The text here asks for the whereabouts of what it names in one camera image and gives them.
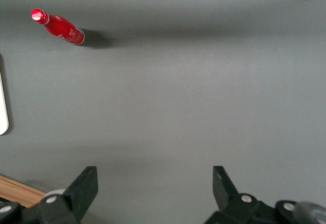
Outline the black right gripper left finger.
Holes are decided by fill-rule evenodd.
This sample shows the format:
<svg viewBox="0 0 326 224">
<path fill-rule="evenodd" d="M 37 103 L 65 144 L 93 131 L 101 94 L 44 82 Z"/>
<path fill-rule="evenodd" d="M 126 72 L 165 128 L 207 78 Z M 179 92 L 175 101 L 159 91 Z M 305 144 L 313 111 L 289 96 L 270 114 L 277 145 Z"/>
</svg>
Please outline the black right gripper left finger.
<svg viewBox="0 0 326 224">
<path fill-rule="evenodd" d="M 37 204 L 40 223 L 81 223 L 98 193 L 97 167 L 88 166 L 66 188 L 48 192 Z"/>
</svg>

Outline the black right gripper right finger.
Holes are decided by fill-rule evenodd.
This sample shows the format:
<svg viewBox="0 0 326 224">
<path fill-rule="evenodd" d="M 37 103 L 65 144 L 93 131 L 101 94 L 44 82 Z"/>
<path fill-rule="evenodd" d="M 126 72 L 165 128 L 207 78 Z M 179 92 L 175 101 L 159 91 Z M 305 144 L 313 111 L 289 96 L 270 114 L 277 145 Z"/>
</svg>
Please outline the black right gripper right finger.
<svg viewBox="0 0 326 224">
<path fill-rule="evenodd" d="M 206 223 L 253 223 L 259 202 L 248 193 L 240 193 L 223 166 L 213 167 L 212 191 L 218 211 Z"/>
</svg>

